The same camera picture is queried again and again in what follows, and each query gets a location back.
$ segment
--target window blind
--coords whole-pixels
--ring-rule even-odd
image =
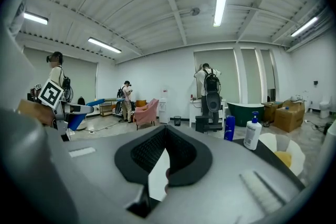
[[[265,72],[266,72],[266,84],[267,90],[275,89],[274,70],[269,50],[261,50],[262,58],[264,60]]]
[[[254,49],[242,49],[246,79],[247,79],[247,99],[249,104],[261,103],[261,79]]]
[[[218,77],[222,89],[220,96],[227,102],[239,103],[239,84],[236,59],[233,49],[194,52],[196,70],[200,64],[208,63],[222,74]],[[201,97],[202,83],[197,80],[197,96]]]
[[[33,88],[38,83],[43,87],[51,71],[51,67],[46,61],[47,56],[51,55],[51,53],[25,48],[24,54],[35,67],[35,76],[30,88]],[[80,97],[83,97],[86,103],[96,98],[96,63],[63,56],[62,68],[64,75],[71,80],[71,87],[74,92],[73,103],[77,103]]]

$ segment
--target cable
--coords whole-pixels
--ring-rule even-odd
[[[196,107],[197,109],[201,109],[201,108],[202,108],[202,107],[199,108],[199,107],[195,106],[195,105],[194,105],[194,100],[193,100],[193,102],[192,102],[192,105],[193,105],[194,107]]]
[[[108,127],[115,126],[115,125],[117,125],[118,123],[120,123],[121,121],[122,121],[122,120],[118,121],[118,122],[117,122],[117,123],[115,123],[115,124],[108,125],[108,126],[106,126],[106,127],[102,128],[102,129],[99,129],[99,130],[88,130],[88,129],[85,129],[85,131],[90,131],[90,132],[99,132],[99,131],[101,131],[101,130],[107,129]]]
[[[315,123],[313,123],[313,122],[311,122],[311,121],[308,121],[308,120],[307,120],[307,122],[310,122],[311,124],[313,124],[313,125],[311,126],[311,128],[312,128],[314,131],[319,131],[319,132],[321,132],[321,133],[324,132],[324,126],[323,126],[323,125],[317,125],[317,124],[315,124]]]

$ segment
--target cardboard box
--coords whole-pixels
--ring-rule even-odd
[[[267,102],[262,104],[265,106],[263,121],[273,122],[275,118],[275,111],[282,107],[283,102]]]
[[[274,126],[288,133],[300,127],[304,117],[304,103],[286,101],[275,112]]]

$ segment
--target pink armchair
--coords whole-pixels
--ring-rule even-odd
[[[158,107],[159,101],[157,99],[153,99],[147,105],[142,106],[140,108],[135,108],[134,118],[136,120],[136,129],[138,129],[139,125],[144,123],[153,123],[155,126],[156,120],[156,110]]]

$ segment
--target black backpack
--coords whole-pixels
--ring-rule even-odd
[[[204,88],[206,92],[220,92],[220,81],[217,76],[214,74],[214,70],[211,69],[211,73],[208,73],[204,69],[205,78],[204,78]]]
[[[78,104],[85,105],[85,100],[82,96],[80,98],[78,98]]]
[[[125,94],[124,94],[124,92],[122,91],[123,88],[125,88],[125,86],[122,87],[122,88],[120,88],[120,89],[118,90],[117,98],[125,98]]]
[[[72,87],[70,86],[71,80],[70,78],[66,77],[64,75],[64,71],[63,68],[61,66],[59,66],[61,68],[61,73],[59,74],[59,84],[61,84],[61,75],[63,73],[63,84],[61,85],[62,89],[64,90],[64,97],[65,100],[70,103],[72,101],[72,97],[74,96],[73,94],[73,90]]]

